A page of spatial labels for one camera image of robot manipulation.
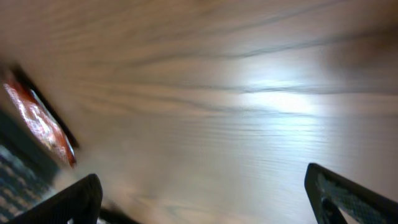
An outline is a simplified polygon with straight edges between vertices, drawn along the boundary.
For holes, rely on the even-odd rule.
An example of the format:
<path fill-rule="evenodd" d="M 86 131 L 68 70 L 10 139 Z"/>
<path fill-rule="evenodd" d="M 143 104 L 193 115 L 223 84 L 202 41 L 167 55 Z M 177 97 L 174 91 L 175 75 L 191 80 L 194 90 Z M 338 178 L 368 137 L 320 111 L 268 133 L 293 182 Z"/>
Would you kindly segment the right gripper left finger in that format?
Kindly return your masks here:
<path fill-rule="evenodd" d="M 97 175 L 90 174 L 53 197 L 9 221 L 9 224 L 95 224 L 100 214 L 103 191 Z"/>

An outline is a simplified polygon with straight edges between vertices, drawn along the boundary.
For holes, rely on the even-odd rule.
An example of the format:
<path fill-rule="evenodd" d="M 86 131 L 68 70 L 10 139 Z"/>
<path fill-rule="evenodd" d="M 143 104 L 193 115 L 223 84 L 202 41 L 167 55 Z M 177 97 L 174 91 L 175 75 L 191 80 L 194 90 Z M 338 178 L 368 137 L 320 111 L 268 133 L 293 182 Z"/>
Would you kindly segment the orange chocolate bar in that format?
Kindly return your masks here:
<path fill-rule="evenodd" d="M 6 70 L 2 85 L 39 142 L 58 159 L 75 167 L 77 141 L 35 84 L 23 71 Z"/>

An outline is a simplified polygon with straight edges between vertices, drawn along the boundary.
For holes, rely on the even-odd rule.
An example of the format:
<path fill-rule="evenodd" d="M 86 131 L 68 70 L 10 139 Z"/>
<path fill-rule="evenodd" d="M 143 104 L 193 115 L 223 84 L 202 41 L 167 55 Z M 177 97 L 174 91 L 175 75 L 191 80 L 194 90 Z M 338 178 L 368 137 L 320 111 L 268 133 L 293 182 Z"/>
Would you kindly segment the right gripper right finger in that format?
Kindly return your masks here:
<path fill-rule="evenodd" d="M 358 223 L 397 223 L 397 202 L 316 163 L 309 163 L 304 185 L 319 224 L 346 224 L 341 211 Z"/>

